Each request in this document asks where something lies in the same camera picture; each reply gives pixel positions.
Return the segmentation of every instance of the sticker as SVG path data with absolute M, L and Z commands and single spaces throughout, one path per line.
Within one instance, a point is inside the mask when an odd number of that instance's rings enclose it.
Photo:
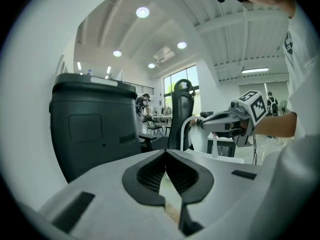
M 240 101 L 246 102 L 247 100 L 249 100 L 252 96 L 256 95 L 258 92 L 257 91 L 253 91 L 250 90 L 248 91 L 246 94 L 244 94 L 243 96 L 241 96 L 239 98 Z
M 267 112 L 264 99 L 261 95 L 250 105 L 250 107 L 255 122 L 258 122 Z

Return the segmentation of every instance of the black rubber pad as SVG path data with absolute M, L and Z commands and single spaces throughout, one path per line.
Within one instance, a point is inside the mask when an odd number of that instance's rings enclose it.
M 54 226 L 65 233 L 69 233 L 86 211 L 95 195 L 81 192 L 52 222 Z
M 255 173 L 246 172 L 246 171 L 242 171 L 242 170 L 234 170 L 233 172 L 231 172 L 231 174 L 237 175 L 239 177 L 246 178 L 249 180 L 254 180 L 257 176 Z

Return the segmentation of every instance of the floor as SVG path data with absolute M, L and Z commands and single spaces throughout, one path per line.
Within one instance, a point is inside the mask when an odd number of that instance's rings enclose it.
M 165 136 L 165 128 L 161 131 L 162 135 Z M 143 133 L 147 133 L 147 125 L 143 125 Z M 250 143 L 253 144 L 253 137 L 250 137 Z M 256 154 L 257 154 L 257 165 L 262 165 L 264 159 L 274 153 L 280 152 L 291 139 L 281 139 L 281 138 L 269 138 L 267 136 L 257 135 L 256 136 Z M 234 157 L 243 158 L 246 164 L 252 164 L 254 155 L 254 147 L 236 147 Z M 180 207 L 181 207 L 181 197 L 177 193 L 175 187 L 172 185 L 167 174 L 164 175 L 160 185 L 159 194 L 165 197 L 165 212 L 172 218 L 175 223 L 179 223 L 180 218 Z

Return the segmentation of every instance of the ceiling light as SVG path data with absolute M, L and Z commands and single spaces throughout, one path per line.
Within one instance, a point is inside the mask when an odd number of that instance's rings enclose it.
M 247 73 L 255 73 L 255 72 L 264 72 L 264 71 L 268 71 L 269 68 L 266 67 L 266 68 L 257 68 L 257 69 L 245 69 L 245 70 L 242 70 L 242 74 L 247 74 Z
M 116 56 L 116 57 L 120 57 L 122 55 L 121 51 L 120 50 L 115 50 L 113 52 L 113 55 Z
M 178 48 L 179 49 L 184 49 L 184 48 L 186 48 L 187 47 L 187 43 L 186 42 L 180 42 L 180 43 L 178 43 Z
M 144 19 L 144 18 L 146 18 L 146 17 L 149 16 L 150 11 L 149 11 L 149 9 L 146 8 L 146 7 L 140 7 L 140 8 L 138 8 L 138 9 L 136 10 L 135 14 L 136 14 L 139 18 Z

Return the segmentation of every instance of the white t-shirt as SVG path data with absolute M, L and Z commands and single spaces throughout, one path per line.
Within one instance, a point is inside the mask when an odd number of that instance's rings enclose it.
M 284 55 L 289 72 L 289 102 L 287 108 L 295 112 L 290 104 L 290 96 L 305 81 L 314 68 L 320 49 L 320 39 L 313 24 L 298 3 L 295 3 L 295 13 L 289 19 L 288 32 L 284 41 Z M 294 138 L 305 135 L 303 125 L 297 117 Z

